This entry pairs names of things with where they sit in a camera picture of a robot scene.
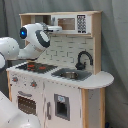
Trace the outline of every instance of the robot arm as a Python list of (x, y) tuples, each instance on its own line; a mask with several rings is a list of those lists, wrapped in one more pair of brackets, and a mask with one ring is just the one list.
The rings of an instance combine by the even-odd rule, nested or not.
[[(50, 46), (50, 40), (44, 31), (61, 30), (59, 26), (39, 23), (23, 26), (20, 37), (29, 42), (24, 49), (19, 49), (13, 38), (0, 38), (0, 72), (5, 69), (6, 60), (37, 59)], [(40, 122), (36, 116), (20, 111), (0, 92), (0, 128), (40, 128)]]
[(21, 39), (29, 44), (24, 49), (19, 49), (16, 40), (10, 37), (0, 38), (0, 70), (5, 67), (5, 60), (37, 59), (50, 46), (50, 40), (46, 32), (60, 32), (62, 27), (47, 26), (41, 23), (28, 24), (20, 29)]

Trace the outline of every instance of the microwave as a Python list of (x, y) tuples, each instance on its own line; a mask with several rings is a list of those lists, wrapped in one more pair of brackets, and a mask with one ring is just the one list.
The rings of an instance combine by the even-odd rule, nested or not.
[(51, 15), (53, 26), (61, 26), (62, 34), (91, 34), (91, 15)]

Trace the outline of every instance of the black faucet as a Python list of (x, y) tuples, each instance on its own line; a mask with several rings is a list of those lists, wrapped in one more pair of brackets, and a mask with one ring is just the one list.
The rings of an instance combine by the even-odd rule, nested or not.
[(83, 69), (85, 69), (86, 63), (82, 64), (82, 63), (80, 62), (81, 55), (83, 55), (83, 54), (86, 54), (86, 55), (89, 57), (89, 59), (90, 59), (90, 65), (93, 65), (92, 56), (91, 56), (88, 52), (82, 51), (82, 52), (80, 52), (80, 53), (78, 54), (78, 63), (76, 64), (77, 70), (83, 70)]

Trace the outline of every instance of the toy kitchen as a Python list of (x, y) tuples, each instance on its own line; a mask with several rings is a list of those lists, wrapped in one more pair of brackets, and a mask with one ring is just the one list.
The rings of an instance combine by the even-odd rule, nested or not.
[(114, 78), (101, 71), (101, 12), (20, 14), (21, 26), (62, 26), (35, 61), (7, 69), (10, 100), (38, 116), (42, 128), (105, 128), (105, 87)]

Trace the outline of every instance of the oven window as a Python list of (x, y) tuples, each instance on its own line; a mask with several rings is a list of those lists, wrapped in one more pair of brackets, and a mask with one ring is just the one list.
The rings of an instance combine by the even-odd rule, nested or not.
[(36, 103), (33, 100), (18, 96), (18, 108), (27, 114), (36, 115)]
[(75, 18), (61, 18), (58, 19), (58, 25), (63, 30), (75, 30)]

